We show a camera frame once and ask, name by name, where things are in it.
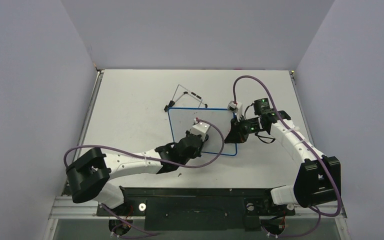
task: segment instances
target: gray wall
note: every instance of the gray wall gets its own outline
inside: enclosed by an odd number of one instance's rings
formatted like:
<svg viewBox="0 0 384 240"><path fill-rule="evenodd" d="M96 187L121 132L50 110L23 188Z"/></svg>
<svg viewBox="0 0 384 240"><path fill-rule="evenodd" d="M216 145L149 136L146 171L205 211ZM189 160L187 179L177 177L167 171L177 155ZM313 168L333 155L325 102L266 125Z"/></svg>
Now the gray wall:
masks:
<svg viewBox="0 0 384 240"><path fill-rule="evenodd" d="M384 1L336 0L296 70L314 142L342 164L353 239L384 239Z"/></svg>
<svg viewBox="0 0 384 240"><path fill-rule="evenodd" d="M42 239L95 77L59 0L0 0L0 239Z"/></svg>
<svg viewBox="0 0 384 240"><path fill-rule="evenodd" d="M297 67L334 0L62 0L98 68Z"/></svg>

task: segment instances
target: cable tie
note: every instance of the cable tie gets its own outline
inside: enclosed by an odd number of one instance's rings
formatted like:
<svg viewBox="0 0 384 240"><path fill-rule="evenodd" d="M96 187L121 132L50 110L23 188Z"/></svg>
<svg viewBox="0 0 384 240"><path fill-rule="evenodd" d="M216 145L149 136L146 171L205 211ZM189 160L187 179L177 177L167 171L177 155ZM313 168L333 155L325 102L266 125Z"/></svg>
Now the cable tie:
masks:
<svg viewBox="0 0 384 240"><path fill-rule="evenodd" d="M301 141L299 141L299 142L297 142L297 143L295 143L293 146L295 147L296 145L298 145L298 144L302 144L303 142L305 142L306 140L305 139L303 139L303 140L301 140Z"/></svg>
<svg viewBox="0 0 384 240"><path fill-rule="evenodd" d="M142 154L142 156L145 158L145 162L147 161L147 156L145 155L145 153L141 152L140 154Z"/></svg>
<svg viewBox="0 0 384 240"><path fill-rule="evenodd" d="M289 133L289 132L292 132L292 131L299 131L299 130L300 130L299 127L294 126L294 127L291 127L291 128L289 128L289 129L287 129L286 131L284 131L283 134L287 134L287 133Z"/></svg>

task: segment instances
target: black bracket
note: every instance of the black bracket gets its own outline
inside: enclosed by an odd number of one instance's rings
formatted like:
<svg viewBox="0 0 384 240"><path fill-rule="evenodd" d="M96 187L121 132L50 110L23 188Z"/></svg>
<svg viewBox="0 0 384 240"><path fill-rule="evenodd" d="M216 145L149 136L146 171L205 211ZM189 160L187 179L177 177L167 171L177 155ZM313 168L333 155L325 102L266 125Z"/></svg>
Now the black bracket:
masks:
<svg viewBox="0 0 384 240"><path fill-rule="evenodd" d="M341 193L341 163L336 157L325 155L322 156L322 161ZM319 161L309 159L299 167L293 192L299 205L304 208L337 200L334 188Z"/></svg>
<svg viewBox="0 0 384 240"><path fill-rule="evenodd" d="M101 192L111 172L105 157L100 148L92 148L66 168L73 203L90 201Z"/></svg>
<svg viewBox="0 0 384 240"><path fill-rule="evenodd" d="M176 104L175 101L170 100L170 102L169 102L167 105L165 105L165 107L164 107L164 112L167 113L167 111L169 110L169 108L173 107L175 104Z"/></svg>
<svg viewBox="0 0 384 240"><path fill-rule="evenodd" d="M223 231L245 229L261 231L260 216L278 216L289 211L286 205L274 205L271 188L136 188L126 187L126 203L113 209L126 216L145 216L148 231ZM146 210L139 211L145 203ZM249 211L247 204L254 204ZM103 208L97 216L110 216Z"/></svg>

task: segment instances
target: blue border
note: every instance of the blue border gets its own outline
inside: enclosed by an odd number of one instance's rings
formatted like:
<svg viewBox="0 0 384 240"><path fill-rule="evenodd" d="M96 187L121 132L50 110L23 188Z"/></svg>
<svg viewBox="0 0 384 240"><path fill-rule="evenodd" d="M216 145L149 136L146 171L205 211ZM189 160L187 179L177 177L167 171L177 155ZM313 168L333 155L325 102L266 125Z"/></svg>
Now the blue border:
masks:
<svg viewBox="0 0 384 240"><path fill-rule="evenodd" d="M182 109L182 110L217 110L217 111L228 111L226 108L203 108L203 107L170 107L168 110L167 110L167 114L168 114L168 121L170 122L170 130L171 130L171 137L173 138L173 142L175 141L175 135L173 134L173 127L172 127L172 120L170 119L170 110L171 109ZM226 154L226 153L222 153L221 155L224 155L224 156L231 156L231 157L234 157L238 154L238 144L235 143L234 144L234 148L235 148L235 154ZM206 154L217 154L217 153L214 153L214 152L207 152L207 151L203 151L203 153L206 153Z"/></svg>

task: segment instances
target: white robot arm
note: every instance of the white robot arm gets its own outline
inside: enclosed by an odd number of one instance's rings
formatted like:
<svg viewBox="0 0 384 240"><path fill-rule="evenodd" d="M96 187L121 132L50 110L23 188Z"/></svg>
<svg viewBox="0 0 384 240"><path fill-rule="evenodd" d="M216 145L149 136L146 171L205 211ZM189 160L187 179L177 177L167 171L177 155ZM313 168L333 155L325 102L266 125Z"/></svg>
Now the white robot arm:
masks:
<svg viewBox="0 0 384 240"><path fill-rule="evenodd" d="M230 121L231 129L224 142L226 144L245 143L249 134L267 132L286 149L293 162L299 167L299 171L293 185L276 187L270 191L273 203L311 207L336 201L335 190L317 157L327 167L340 193L341 164L338 159L334 156L325 156L308 142L285 111L279 111L281 116L279 119L273 108L270 108L268 98L255 100L253 106L257 117L245 119L242 116L242 103L231 101L228 104L227 109L234 112L236 116Z"/></svg>
<svg viewBox="0 0 384 240"><path fill-rule="evenodd" d="M66 168L74 203L96 200L113 209L124 203L122 189L109 182L134 174L163 174L201 156L210 125L194 121L178 143L168 143L139 153L111 154L92 148Z"/></svg>

